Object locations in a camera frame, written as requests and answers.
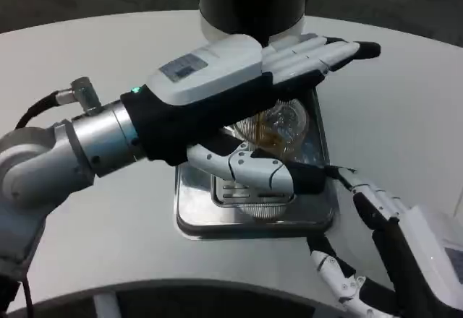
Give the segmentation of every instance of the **clear glass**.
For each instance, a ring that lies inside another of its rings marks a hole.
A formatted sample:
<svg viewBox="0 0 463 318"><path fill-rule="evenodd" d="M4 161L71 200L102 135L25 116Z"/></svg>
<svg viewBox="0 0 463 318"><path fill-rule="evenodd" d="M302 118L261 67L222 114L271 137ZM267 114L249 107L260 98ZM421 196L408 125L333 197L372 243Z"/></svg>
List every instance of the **clear glass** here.
<svg viewBox="0 0 463 318"><path fill-rule="evenodd" d="M235 124L237 135L256 147L287 158L307 134L309 116L297 100L279 101L273 108Z"/></svg>

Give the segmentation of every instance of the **label sticker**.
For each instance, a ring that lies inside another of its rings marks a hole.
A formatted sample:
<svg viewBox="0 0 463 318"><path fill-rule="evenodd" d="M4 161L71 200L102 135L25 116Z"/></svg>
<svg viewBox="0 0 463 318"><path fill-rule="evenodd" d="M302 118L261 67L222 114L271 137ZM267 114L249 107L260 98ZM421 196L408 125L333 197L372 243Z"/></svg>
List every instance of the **label sticker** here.
<svg viewBox="0 0 463 318"><path fill-rule="evenodd" d="M167 63L159 70L175 83L190 76L193 72L204 69L207 65L208 63L201 58L189 53Z"/></svg>

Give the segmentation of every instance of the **white table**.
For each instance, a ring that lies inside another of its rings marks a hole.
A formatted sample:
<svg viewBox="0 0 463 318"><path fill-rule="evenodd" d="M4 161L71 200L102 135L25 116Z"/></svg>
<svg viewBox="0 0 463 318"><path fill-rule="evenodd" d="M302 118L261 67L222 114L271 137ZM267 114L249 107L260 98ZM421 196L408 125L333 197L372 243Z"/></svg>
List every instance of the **white table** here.
<svg viewBox="0 0 463 318"><path fill-rule="evenodd" d="M354 62L318 88L333 163L362 169L411 205L454 213L463 187L463 50L315 17L306 19L305 31L383 46L379 59ZM206 42L197 12L120 14L0 35L0 133L13 129L32 102L74 78L89 76L107 103ZM32 125L79 113L76 105L57 108ZM346 260L387 283L349 195L341 193L340 202L343 216L331 240ZM160 162L143 161L72 195L48 218L30 268L34 302L140 281L201 278L336 305L304 239L191 241L175 226L173 206L174 169ZM10 309L23 306L20 291Z"/></svg>

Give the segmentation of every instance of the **black cylinder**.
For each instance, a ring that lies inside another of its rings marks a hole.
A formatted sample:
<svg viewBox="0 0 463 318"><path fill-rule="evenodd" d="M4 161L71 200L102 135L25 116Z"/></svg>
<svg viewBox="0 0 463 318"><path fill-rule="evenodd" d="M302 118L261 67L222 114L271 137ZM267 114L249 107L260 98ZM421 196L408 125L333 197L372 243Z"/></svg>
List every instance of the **black cylinder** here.
<svg viewBox="0 0 463 318"><path fill-rule="evenodd" d="M204 18L225 33L251 35L263 45L296 24L307 0L200 0Z"/></svg>

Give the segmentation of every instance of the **stainless steel tray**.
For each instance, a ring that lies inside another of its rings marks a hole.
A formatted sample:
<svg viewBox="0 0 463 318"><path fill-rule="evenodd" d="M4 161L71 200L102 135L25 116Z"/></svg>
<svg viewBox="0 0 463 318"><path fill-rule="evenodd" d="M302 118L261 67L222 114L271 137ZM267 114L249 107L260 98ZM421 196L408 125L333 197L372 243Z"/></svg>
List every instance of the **stainless steel tray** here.
<svg viewBox="0 0 463 318"><path fill-rule="evenodd" d="M318 165L329 163L316 91L311 90L300 101L309 113L310 125L294 159ZM208 173L186 163L177 167L176 174L177 223L184 233L199 239L305 236L329 228L337 210L336 192L331 181L327 182L322 194L294 197L279 217L263 220L254 218L241 207L219 203L213 196L215 179Z"/></svg>

